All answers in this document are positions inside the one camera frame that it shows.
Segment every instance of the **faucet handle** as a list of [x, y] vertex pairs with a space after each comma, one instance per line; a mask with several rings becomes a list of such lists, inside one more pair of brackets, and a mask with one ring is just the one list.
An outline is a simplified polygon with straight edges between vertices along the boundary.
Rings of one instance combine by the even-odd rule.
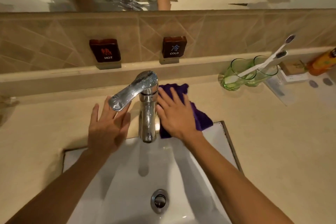
[[139, 93], [152, 95], [158, 90], [158, 77], [153, 71], [144, 71], [126, 88], [115, 94], [108, 101], [109, 106], [115, 111], [121, 111]]

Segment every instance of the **red chinese character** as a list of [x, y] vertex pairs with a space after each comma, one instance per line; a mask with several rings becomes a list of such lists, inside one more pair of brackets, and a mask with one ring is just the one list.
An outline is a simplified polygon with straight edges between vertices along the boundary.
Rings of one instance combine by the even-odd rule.
[[101, 49], [101, 52], [102, 52], [102, 54], [105, 54], [105, 55], [112, 55], [111, 51], [107, 48]]

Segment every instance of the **beige countertop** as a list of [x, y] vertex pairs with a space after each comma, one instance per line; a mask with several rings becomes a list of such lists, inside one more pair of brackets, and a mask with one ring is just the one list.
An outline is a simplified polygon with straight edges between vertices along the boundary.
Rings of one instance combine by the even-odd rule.
[[[217, 76], [188, 83], [189, 98], [213, 121], [224, 120], [248, 179], [297, 224], [336, 223], [336, 109], [307, 83], [290, 85], [286, 107], [264, 85], [221, 88]], [[20, 97], [0, 127], [0, 223], [61, 173], [62, 151], [85, 146], [93, 105], [122, 86]], [[138, 100], [128, 137], [137, 136]]]

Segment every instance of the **toothbrush head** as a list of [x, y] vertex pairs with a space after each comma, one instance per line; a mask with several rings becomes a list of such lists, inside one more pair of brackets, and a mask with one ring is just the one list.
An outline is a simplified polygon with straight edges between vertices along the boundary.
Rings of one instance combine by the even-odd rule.
[[285, 40], [286, 44], [289, 44], [291, 41], [293, 41], [295, 38], [295, 35], [290, 35], [289, 37], [287, 37], [287, 39]]
[[275, 55], [275, 58], [274, 59], [280, 59], [282, 58], [283, 56], [286, 56], [287, 55], [287, 51], [283, 50], [281, 52], [278, 52], [276, 55]]

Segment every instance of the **sink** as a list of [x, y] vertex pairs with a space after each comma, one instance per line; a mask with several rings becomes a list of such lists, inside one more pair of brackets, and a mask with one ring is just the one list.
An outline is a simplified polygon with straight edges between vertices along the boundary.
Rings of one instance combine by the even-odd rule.
[[[220, 122], [203, 131], [205, 138], [235, 167]], [[67, 151], [64, 170], [84, 149]], [[151, 207], [153, 193], [166, 191], [164, 213]], [[68, 223], [217, 224], [231, 223], [205, 173], [176, 138], [146, 144], [127, 139], [92, 180]]]

